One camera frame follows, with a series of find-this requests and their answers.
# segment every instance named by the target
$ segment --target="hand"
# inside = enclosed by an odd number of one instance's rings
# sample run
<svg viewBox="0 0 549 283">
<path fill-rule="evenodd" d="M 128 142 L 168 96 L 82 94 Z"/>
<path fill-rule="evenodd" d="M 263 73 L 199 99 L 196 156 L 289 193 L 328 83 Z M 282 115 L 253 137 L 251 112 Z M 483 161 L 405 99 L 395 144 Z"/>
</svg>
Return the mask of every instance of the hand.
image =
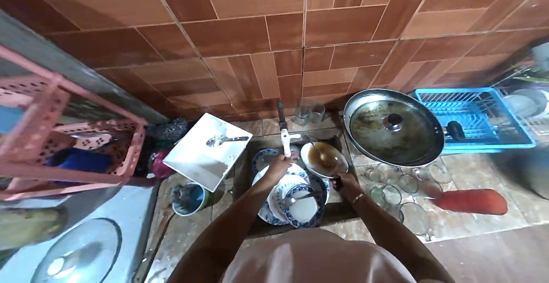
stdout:
<svg viewBox="0 0 549 283">
<path fill-rule="evenodd" d="M 294 160 L 294 153 L 292 153 L 292 156 L 289 158 L 286 158 L 284 154 L 278 154 L 276 158 L 272 160 L 271 164 L 269 164 L 269 169 L 267 169 L 263 178 L 278 183 L 278 181 L 284 177 Z"/>
<path fill-rule="evenodd" d="M 339 179 L 330 179 L 332 187 L 349 202 L 352 202 L 358 195 L 364 193 L 352 174 L 336 172 L 334 176 L 339 176 Z"/>
</svg>

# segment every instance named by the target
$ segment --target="lid knob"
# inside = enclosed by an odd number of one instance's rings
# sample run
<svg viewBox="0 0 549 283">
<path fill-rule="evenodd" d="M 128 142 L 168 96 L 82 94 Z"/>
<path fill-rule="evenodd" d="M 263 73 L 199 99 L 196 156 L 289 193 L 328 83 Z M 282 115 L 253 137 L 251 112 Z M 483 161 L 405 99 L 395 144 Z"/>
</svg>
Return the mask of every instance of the lid knob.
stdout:
<svg viewBox="0 0 549 283">
<path fill-rule="evenodd" d="M 387 118 L 383 119 L 383 126 L 393 132 L 400 131 L 402 128 L 402 116 L 399 114 L 390 114 Z"/>
</svg>

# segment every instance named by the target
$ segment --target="faucet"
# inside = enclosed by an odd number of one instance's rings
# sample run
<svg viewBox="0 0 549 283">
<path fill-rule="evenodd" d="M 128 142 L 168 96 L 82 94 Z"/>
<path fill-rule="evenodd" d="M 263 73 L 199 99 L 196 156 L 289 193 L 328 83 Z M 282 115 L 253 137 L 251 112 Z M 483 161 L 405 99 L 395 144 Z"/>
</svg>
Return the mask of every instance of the faucet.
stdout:
<svg viewBox="0 0 549 283">
<path fill-rule="evenodd" d="M 278 100 L 276 103 L 278 109 L 278 123 L 280 125 L 280 139 L 282 139 L 282 147 L 284 148 L 284 155 L 289 157 L 292 155 L 290 150 L 290 139 L 298 139 L 301 137 L 301 134 L 289 134 L 288 133 L 288 123 L 284 117 L 284 104 L 281 100 Z"/>
</svg>

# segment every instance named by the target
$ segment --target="brown tile wall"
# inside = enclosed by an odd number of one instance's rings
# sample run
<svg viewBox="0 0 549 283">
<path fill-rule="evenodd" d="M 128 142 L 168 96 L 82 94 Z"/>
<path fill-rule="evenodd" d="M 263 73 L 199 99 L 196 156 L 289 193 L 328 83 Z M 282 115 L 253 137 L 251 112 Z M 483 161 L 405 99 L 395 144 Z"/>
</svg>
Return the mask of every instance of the brown tile wall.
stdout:
<svg viewBox="0 0 549 283">
<path fill-rule="evenodd" d="M 549 0 L 0 0 L 169 117 L 341 108 L 372 87 L 481 86 L 549 34 Z"/>
</svg>

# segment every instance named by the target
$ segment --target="person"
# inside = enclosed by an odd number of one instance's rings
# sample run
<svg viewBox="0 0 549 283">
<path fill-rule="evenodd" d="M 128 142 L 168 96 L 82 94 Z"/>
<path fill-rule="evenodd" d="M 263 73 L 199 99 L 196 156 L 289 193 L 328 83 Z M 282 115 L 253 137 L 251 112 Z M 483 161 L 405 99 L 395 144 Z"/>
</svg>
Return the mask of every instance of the person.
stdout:
<svg viewBox="0 0 549 283">
<path fill-rule="evenodd" d="M 313 228 L 292 230 L 239 252 L 261 205 L 291 163 L 277 156 L 263 178 L 196 239 L 167 282 L 454 282 L 429 249 L 347 173 L 339 173 L 332 186 L 353 205 L 376 244 Z"/>
</svg>

